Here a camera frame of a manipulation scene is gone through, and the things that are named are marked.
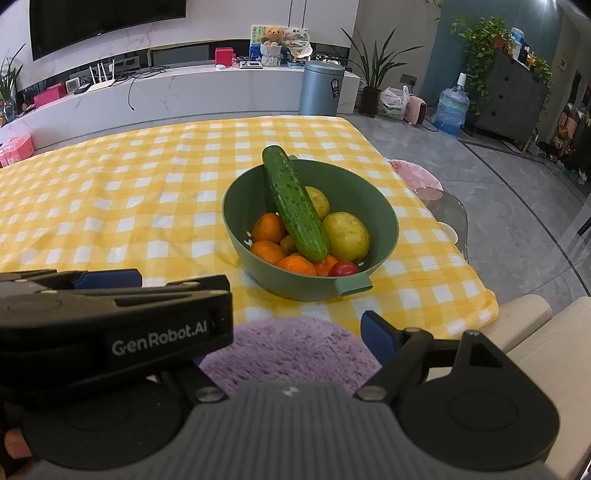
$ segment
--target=white cabinet door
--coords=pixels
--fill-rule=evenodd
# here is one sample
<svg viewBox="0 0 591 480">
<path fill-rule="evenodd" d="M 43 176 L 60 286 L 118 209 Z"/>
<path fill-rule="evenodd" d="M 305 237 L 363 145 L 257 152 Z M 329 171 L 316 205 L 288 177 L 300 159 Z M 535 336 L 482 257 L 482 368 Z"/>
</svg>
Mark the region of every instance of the white cabinet door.
<svg viewBox="0 0 591 480">
<path fill-rule="evenodd" d="M 287 26 L 290 8 L 291 0 L 188 0 L 187 17 L 200 40 L 250 38 L 253 25 Z"/>
<path fill-rule="evenodd" d="M 308 29 L 312 42 L 350 47 L 341 28 L 353 33 L 359 0 L 293 0 L 292 11 L 297 1 L 304 2 L 302 26 Z M 292 25 L 298 26 L 294 18 Z"/>
</svg>

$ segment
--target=bottle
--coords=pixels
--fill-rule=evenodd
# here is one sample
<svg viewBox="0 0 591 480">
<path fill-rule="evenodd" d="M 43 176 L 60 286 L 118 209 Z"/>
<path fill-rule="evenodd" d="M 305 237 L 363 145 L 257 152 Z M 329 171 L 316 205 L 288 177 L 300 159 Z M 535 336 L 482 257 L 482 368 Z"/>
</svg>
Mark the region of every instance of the bottle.
<svg viewBox="0 0 591 480">
<path fill-rule="evenodd" d="M 465 85 L 466 74 L 461 73 L 455 86 L 441 92 L 437 112 L 433 116 L 433 125 L 450 135 L 460 134 L 470 108 L 470 99 L 464 91 Z"/>
<path fill-rule="evenodd" d="M 513 41 L 514 47 L 513 47 L 513 58 L 514 60 L 517 60 L 519 58 L 519 54 L 521 53 L 521 43 L 518 42 L 517 40 Z"/>
</svg>

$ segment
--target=clear vase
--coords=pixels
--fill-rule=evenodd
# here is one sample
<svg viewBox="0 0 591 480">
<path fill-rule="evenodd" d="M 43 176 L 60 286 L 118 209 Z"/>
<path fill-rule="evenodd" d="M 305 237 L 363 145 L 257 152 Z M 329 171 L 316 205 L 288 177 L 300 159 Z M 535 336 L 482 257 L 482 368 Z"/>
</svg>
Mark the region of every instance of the clear vase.
<svg viewBox="0 0 591 480">
<path fill-rule="evenodd" d="M 2 111 L 4 113 L 6 122 L 12 122 L 18 115 L 17 103 L 11 98 L 4 100 L 4 107 L 2 108 Z"/>
</svg>

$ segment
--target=pink box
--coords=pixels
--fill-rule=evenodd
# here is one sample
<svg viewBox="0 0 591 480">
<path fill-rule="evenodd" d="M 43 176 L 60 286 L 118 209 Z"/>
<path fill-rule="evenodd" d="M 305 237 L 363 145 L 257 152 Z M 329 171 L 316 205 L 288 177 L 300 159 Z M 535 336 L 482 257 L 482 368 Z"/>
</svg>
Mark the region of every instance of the pink box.
<svg viewBox="0 0 591 480">
<path fill-rule="evenodd" d="M 58 83 L 41 92 L 39 95 L 35 95 L 33 101 L 35 102 L 35 106 L 39 108 L 41 105 L 59 100 L 61 97 L 66 96 L 66 94 L 66 85 L 64 83 Z"/>
<path fill-rule="evenodd" d="M 29 158 L 35 153 L 31 135 L 12 137 L 0 148 L 0 165 L 7 167 Z"/>
<path fill-rule="evenodd" d="M 234 49 L 232 47 L 216 48 L 216 65 L 232 66 Z"/>
</svg>

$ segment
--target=teddy bear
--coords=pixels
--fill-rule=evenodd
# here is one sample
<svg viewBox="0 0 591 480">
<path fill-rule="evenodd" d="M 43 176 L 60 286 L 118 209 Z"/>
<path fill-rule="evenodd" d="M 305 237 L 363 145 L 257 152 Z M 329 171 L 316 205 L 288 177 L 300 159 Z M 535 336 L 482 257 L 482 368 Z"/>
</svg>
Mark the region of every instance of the teddy bear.
<svg viewBox="0 0 591 480">
<path fill-rule="evenodd" d="M 265 27 L 265 33 L 259 37 L 262 44 L 266 44 L 266 42 L 276 42 L 278 45 L 281 44 L 281 40 L 283 40 L 284 32 L 279 27 Z"/>
</svg>

